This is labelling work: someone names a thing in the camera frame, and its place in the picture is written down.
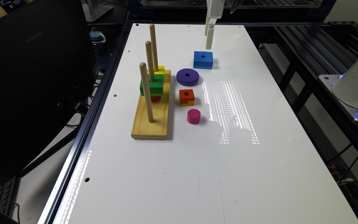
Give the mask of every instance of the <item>purple disc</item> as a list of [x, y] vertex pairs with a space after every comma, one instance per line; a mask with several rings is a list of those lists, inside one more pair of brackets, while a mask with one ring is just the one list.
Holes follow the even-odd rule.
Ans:
[[193, 86], [198, 83], [200, 76], [196, 70], [184, 68], [177, 73], [177, 81], [184, 86]]

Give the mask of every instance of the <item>computer monitor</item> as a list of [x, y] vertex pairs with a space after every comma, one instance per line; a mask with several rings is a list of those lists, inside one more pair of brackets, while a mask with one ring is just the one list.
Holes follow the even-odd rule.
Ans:
[[95, 64], [80, 0], [35, 0], [0, 19], [0, 185], [83, 105]]

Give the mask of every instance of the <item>orange block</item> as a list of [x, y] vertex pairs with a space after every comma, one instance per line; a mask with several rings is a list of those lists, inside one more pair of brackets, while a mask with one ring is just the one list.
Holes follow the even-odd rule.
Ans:
[[194, 101], [193, 90], [179, 90], [180, 104], [187, 104], [189, 101]]

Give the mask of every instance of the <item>blue cube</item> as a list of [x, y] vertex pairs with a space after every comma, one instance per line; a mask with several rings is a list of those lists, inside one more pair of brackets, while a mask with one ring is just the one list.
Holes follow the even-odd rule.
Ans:
[[194, 52], [193, 68], [212, 69], [213, 63], [212, 52]]

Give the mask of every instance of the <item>white table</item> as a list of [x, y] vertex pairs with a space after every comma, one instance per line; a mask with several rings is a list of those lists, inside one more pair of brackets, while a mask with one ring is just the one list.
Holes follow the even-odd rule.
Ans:
[[[172, 71], [168, 139], [131, 138], [150, 40], [148, 24], [134, 25], [55, 223], [358, 223], [243, 26], [216, 26], [214, 67], [196, 69], [192, 87], [175, 75], [205, 51], [204, 26], [155, 28]], [[196, 105], [181, 107], [189, 88]]]

